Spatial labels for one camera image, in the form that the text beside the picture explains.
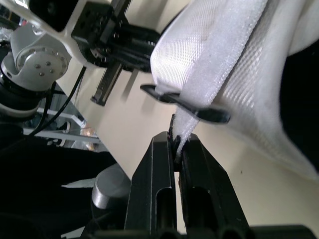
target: black plastic buckle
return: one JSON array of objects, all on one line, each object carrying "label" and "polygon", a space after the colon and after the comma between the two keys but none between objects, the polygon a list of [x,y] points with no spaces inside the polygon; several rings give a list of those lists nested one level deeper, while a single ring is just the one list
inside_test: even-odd
[{"label": "black plastic buckle", "polygon": [[179,94],[169,93],[160,95],[155,91],[155,87],[155,85],[141,85],[140,89],[158,101],[169,104],[177,104],[201,120],[210,123],[228,123],[230,121],[230,113],[222,107],[210,105],[209,107],[199,108],[182,100],[179,97]]}]

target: black cloth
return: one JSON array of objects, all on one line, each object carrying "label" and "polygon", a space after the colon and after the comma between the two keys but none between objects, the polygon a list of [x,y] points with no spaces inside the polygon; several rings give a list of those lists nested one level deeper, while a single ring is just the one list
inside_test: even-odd
[{"label": "black cloth", "polygon": [[319,172],[319,41],[289,56],[283,71],[280,114],[291,141]]},{"label": "black cloth", "polygon": [[[91,220],[92,188],[61,185],[94,178],[115,163],[108,152],[46,146],[28,140],[1,156],[0,212],[30,220],[47,237],[85,226]],[[0,216],[0,224],[3,221],[5,218]]]}]

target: white strap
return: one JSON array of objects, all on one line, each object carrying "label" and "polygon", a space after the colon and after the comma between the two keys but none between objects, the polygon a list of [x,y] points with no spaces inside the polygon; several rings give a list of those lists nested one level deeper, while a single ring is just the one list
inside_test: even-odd
[{"label": "white strap", "polygon": [[[210,105],[243,52],[266,3],[267,0],[190,3],[152,54],[157,91],[181,90],[182,99],[197,106]],[[173,135],[181,136],[178,154],[197,124],[198,119],[177,109]]]}]

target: white fabric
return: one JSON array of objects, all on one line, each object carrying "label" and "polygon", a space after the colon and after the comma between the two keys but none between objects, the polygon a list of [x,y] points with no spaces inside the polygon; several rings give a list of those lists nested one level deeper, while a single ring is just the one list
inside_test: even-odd
[{"label": "white fabric", "polygon": [[[157,91],[166,85],[180,97],[207,106],[236,64],[267,0],[194,0],[158,42],[151,67]],[[198,123],[177,109],[173,135],[181,149]]]},{"label": "white fabric", "polygon": [[[227,128],[270,159],[318,179],[287,138],[279,109],[281,74],[305,1],[269,0],[263,12],[266,2],[194,0],[157,44],[152,74],[159,92],[181,91],[182,98],[199,106],[214,100],[228,76],[215,100],[232,113]],[[177,109],[173,133],[181,136],[181,147],[197,123]]]}]

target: metal frame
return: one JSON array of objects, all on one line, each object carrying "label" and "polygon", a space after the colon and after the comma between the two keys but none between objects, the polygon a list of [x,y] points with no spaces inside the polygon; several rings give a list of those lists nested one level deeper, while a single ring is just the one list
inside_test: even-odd
[{"label": "metal frame", "polygon": [[[23,134],[29,135],[34,129],[32,128],[23,128]],[[41,131],[35,136],[45,137],[45,138],[56,138],[56,139],[65,139],[71,141],[82,141],[82,142],[91,142],[91,143],[101,143],[100,139],[97,137],[88,137],[82,135],[75,135],[69,133],[53,132],[53,131]]]}]

